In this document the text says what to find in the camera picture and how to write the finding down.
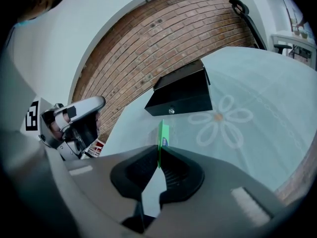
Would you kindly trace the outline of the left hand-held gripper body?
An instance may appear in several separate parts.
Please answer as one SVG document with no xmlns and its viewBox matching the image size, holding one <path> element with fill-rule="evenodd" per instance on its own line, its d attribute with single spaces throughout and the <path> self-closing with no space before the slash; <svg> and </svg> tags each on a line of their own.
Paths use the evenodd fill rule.
<svg viewBox="0 0 317 238">
<path fill-rule="evenodd" d="M 59 152 L 64 161 L 99 156 L 97 116 L 106 105 L 103 96 L 93 96 L 68 106 L 54 106 L 36 98 L 25 116 L 25 134 Z"/>
</svg>

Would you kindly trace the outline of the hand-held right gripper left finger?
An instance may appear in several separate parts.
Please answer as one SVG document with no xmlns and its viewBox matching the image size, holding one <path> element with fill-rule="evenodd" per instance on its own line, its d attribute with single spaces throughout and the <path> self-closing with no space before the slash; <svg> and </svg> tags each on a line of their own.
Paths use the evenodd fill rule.
<svg viewBox="0 0 317 238">
<path fill-rule="evenodd" d="M 156 145 L 127 152 L 75 161 L 63 161 L 60 154 L 46 148 L 57 189 L 72 215 L 81 238 L 156 238 L 145 231 L 139 234 L 122 222 L 133 216 L 137 201 L 120 195 L 110 180 L 118 163 L 139 153 L 148 153 Z"/>
</svg>

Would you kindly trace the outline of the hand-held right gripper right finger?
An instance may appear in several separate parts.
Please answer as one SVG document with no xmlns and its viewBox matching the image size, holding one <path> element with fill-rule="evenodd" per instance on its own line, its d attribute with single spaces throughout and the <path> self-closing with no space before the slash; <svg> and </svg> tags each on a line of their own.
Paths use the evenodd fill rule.
<svg viewBox="0 0 317 238">
<path fill-rule="evenodd" d="M 146 230 L 149 238 L 268 238 L 297 210 L 235 165 L 175 147 L 203 169 L 205 179 L 188 200 L 163 205 Z"/>
</svg>

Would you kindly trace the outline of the person's left hand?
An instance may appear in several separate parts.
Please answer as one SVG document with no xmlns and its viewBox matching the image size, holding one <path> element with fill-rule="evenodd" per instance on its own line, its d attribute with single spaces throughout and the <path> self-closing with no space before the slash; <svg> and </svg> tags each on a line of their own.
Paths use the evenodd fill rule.
<svg viewBox="0 0 317 238">
<path fill-rule="evenodd" d="M 61 141 L 78 135 L 87 145 L 98 138 L 101 126 L 99 111 L 83 112 L 78 111 L 74 106 L 55 107 L 42 114 L 42 118 L 57 140 Z"/>
</svg>

